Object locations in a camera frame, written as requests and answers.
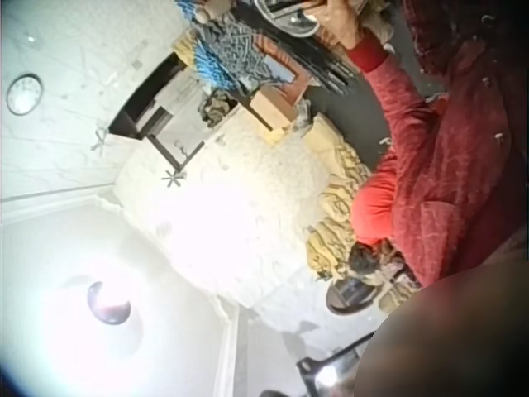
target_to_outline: round wall clock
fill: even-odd
[[[36,74],[23,74],[17,77],[7,89],[7,108],[17,116],[24,116],[37,107],[42,93],[41,79]]]

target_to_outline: dark hair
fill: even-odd
[[[288,397],[288,396],[284,395],[283,393],[279,391],[265,390],[259,395],[259,397]]]
[[[358,275],[369,275],[380,267],[379,259],[373,249],[361,242],[356,242],[350,249],[347,263]]]

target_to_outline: light fixture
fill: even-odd
[[[109,325],[123,324],[131,316],[131,302],[118,284],[96,281],[90,285],[88,306],[99,321]]]
[[[334,366],[324,366],[316,375],[316,382],[331,388],[338,381],[338,374]]]

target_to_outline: red sweater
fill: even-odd
[[[510,64],[482,43],[466,43],[455,56],[450,100],[439,119],[372,33],[349,55],[391,131],[394,242],[423,286],[479,265],[527,220],[526,163],[512,149],[509,128],[523,114],[508,118],[512,109],[503,101],[510,93],[502,71]],[[521,112],[527,130],[527,106]]]

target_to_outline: blue fabric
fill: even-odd
[[[221,89],[235,89],[233,78],[225,71],[217,56],[200,39],[195,45],[195,69],[200,77],[209,81],[213,87]]]
[[[180,7],[180,9],[183,12],[183,16],[188,19],[192,20],[195,16],[195,8],[196,4],[194,0],[174,0],[176,2],[176,5]]]

